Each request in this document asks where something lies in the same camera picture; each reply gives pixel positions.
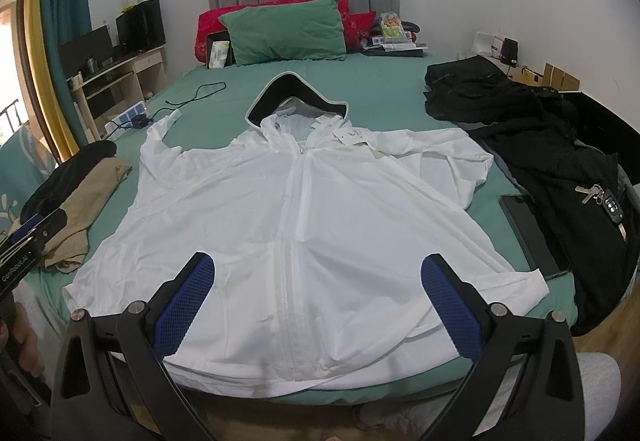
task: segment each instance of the cardboard box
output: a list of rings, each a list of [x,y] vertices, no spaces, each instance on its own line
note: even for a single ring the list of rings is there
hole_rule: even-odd
[[[513,81],[526,84],[528,86],[542,85],[542,75],[529,69],[526,66],[518,67],[513,74]]]
[[[542,85],[551,86],[558,91],[577,91],[580,89],[580,81],[576,77],[551,64],[545,65]]]

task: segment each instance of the desk drawer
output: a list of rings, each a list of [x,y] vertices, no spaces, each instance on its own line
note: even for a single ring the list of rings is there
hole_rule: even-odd
[[[144,71],[145,69],[159,64],[162,62],[162,55],[159,51],[152,53],[151,55],[143,56],[139,58],[133,63],[133,71],[136,73],[140,73],[140,71]]]

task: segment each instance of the black speaker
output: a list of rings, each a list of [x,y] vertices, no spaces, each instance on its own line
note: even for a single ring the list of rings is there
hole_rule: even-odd
[[[142,1],[116,19],[123,54],[166,44],[159,0]]]
[[[518,64],[518,43],[510,38],[505,38],[502,44],[502,52],[500,53],[500,62],[508,66]]]

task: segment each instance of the black cloth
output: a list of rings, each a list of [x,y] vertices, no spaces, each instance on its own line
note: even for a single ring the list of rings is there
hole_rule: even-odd
[[[115,155],[116,144],[109,140],[100,140],[82,147],[75,156],[59,165],[49,179],[37,188],[22,207],[20,222],[27,222],[35,214],[46,217],[59,208],[100,161]]]
[[[577,113],[558,92],[513,82],[482,57],[430,66],[425,80],[427,112],[486,124],[469,136],[501,156],[540,208],[574,273],[578,322],[572,333],[587,333],[619,303],[640,252],[640,216],[618,186],[617,157],[575,144]],[[595,201],[582,204],[575,187],[594,184],[622,205],[628,243]]]

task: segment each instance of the red pillow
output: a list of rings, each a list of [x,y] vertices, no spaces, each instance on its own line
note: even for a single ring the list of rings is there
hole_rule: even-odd
[[[348,15],[347,20],[342,18],[344,41],[349,51],[359,51],[362,48],[362,40],[369,36],[374,20],[376,12]]]
[[[206,62],[207,61],[207,35],[226,30],[226,28],[222,25],[222,23],[219,20],[219,17],[221,15],[228,14],[229,12],[236,12],[238,10],[242,10],[243,8],[247,8],[248,6],[277,6],[279,4],[295,4],[297,2],[308,2],[308,1],[317,1],[317,0],[277,0],[277,1],[262,2],[261,4],[243,4],[242,6],[228,6],[226,8],[216,8],[215,10],[209,10],[208,12],[204,12],[203,14],[200,15],[200,18],[198,19],[198,33],[196,35],[196,45],[194,48],[196,58],[200,62],[203,62],[203,63]],[[348,22],[349,0],[338,1],[338,11],[340,12],[340,16],[342,17],[342,25],[346,28],[347,25],[350,24],[350,22]]]

